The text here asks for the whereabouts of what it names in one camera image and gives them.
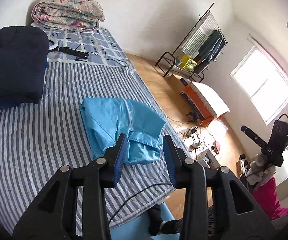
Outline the pink sleeve forearm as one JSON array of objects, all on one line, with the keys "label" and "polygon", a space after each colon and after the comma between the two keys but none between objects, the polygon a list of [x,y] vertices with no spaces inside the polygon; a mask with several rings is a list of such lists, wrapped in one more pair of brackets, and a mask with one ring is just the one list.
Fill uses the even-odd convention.
[{"label": "pink sleeve forearm", "polygon": [[277,198],[276,181],[274,177],[263,186],[253,190],[252,196],[270,220],[275,220],[288,214],[288,207],[281,207]]}]

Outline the right hand grey glove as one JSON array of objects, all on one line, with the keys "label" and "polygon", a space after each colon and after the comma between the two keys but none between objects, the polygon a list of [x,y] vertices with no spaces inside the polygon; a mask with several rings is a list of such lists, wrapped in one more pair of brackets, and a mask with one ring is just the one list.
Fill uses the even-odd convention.
[{"label": "right hand grey glove", "polygon": [[250,169],[246,174],[246,181],[251,186],[263,186],[275,174],[276,166],[268,162],[264,154],[257,154],[255,160],[250,163]]}]

